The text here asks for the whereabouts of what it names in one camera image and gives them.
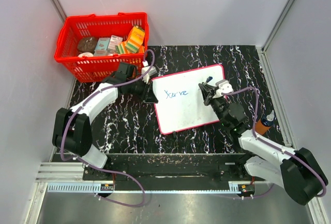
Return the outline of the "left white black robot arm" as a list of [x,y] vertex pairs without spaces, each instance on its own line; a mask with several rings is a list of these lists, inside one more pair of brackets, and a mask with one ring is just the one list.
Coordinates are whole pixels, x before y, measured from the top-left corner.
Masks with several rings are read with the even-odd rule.
[[156,68],[147,62],[143,65],[142,74],[138,76],[135,65],[121,62],[117,71],[104,78],[86,99],[70,109],[61,108],[56,113],[52,144],[94,166],[94,174],[100,180],[109,179],[112,168],[108,165],[110,160],[107,155],[93,145],[91,124],[104,108],[124,94],[136,95],[144,103],[158,102],[152,84]]

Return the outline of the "pink framed whiteboard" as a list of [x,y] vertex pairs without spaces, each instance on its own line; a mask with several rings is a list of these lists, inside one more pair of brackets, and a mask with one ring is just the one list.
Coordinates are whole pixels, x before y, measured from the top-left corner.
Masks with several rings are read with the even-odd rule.
[[163,135],[218,122],[212,107],[205,106],[198,84],[225,78],[222,65],[211,65],[153,79],[153,92],[159,130]]

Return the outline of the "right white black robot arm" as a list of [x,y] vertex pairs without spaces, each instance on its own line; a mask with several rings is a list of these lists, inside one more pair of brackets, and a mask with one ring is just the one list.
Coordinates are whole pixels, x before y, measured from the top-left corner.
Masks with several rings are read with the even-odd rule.
[[206,82],[198,86],[204,105],[212,108],[227,137],[248,153],[248,159],[235,168],[238,179],[246,181],[253,176],[267,180],[283,188],[300,205],[326,195],[328,179],[310,150],[280,145],[254,127],[249,128],[243,106],[226,99],[236,94],[227,80],[214,86]]

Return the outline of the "blue capped whiteboard marker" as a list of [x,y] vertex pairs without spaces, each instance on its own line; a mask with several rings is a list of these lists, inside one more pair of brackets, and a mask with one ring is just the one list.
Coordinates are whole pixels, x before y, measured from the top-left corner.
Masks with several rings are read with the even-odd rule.
[[208,82],[210,82],[213,79],[213,77],[209,76],[206,81],[204,82],[204,84],[207,84]]

